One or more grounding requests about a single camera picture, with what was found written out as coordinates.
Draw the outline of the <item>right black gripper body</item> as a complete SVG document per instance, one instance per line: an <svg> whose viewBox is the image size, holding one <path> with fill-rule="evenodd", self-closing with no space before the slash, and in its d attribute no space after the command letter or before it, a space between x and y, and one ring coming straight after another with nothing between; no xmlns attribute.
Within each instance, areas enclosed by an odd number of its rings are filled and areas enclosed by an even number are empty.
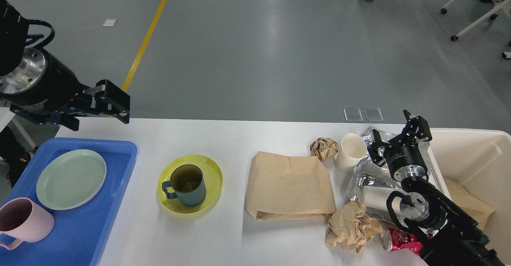
<svg viewBox="0 0 511 266"><path fill-rule="evenodd" d="M384 158L396 182L407 177L425 177L428 168L417 144L411 146L391 146L384 151Z"/></svg>

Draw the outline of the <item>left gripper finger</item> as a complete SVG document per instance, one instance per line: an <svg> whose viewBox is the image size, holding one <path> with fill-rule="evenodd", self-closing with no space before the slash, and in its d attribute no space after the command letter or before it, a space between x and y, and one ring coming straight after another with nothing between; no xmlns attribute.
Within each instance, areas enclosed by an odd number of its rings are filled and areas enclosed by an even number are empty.
<svg viewBox="0 0 511 266"><path fill-rule="evenodd" d="M45 125L49 123L53 125L64 126L69 128L71 131L79 130L79 120L75 116L61 113L61 111L54 111L50 114L41 115L30 113L16 105L11 105L10 111L36 125Z"/></svg>
<svg viewBox="0 0 511 266"><path fill-rule="evenodd" d="M123 124L130 121L130 95L107 79L78 93L78 101L87 114L111 115Z"/></svg>

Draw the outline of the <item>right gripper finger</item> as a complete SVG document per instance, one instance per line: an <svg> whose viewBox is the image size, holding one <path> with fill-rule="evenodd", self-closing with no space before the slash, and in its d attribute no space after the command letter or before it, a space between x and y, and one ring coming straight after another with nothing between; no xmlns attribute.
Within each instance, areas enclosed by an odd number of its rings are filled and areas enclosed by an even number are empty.
<svg viewBox="0 0 511 266"><path fill-rule="evenodd" d="M380 155L380 149L383 151L388 149L388 143L381 140L381 134L377 129L372 130L373 140L367 146L369 156L374 164L378 167L382 167L386 164L386 158Z"/></svg>
<svg viewBox="0 0 511 266"><path fill-rule="evenodd" d="M406 124L401 132L401 143L404 146L414 146L421 142L432 140L432 133L427 120L422 116L414 116L406 109L403 110Z"/></svg>

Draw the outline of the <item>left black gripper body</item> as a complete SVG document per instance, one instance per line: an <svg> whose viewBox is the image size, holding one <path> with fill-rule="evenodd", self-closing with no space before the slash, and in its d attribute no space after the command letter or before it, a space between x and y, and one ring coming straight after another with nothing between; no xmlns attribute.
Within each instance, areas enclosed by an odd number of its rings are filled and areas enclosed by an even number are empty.
<svg viewBox="0 0 511 266"><path fill-rule="evenodd" d="M37 48L24 49L18 67L0 82L1 99L37 115L58 111L86 89L67 66Z"/></svg>

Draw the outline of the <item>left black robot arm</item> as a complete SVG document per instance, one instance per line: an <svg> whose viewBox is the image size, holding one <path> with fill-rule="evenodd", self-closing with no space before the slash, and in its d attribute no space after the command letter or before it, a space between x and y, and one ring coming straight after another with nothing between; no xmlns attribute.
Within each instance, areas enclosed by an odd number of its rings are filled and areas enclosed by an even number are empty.
<svg viewBox="0 0 511 266"><path fill-rule="evenodd" d="M55 37L53 26L26 19L0 0L0 96L11 112L44 125L79 129L79 117L111 115L130 121L130 95L103 79L93 87L79 82L73 71L45 47Z"/></svg>

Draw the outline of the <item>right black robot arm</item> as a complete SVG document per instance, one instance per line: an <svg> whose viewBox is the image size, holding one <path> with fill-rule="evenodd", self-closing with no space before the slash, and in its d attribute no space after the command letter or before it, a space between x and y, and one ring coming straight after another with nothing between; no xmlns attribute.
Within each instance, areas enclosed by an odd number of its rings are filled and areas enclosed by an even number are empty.
<svg viewBox="0 0 511 266"><path fill-rule="evenodd" d="M403 111L402 132L387 142L373 130L367 151L374 164L387 166L401 185L386 200L392 222L421 243L420 258L429 266L501 266L497 252L478 222L428 181L420 142L432 140L428 122Z"/></svg>

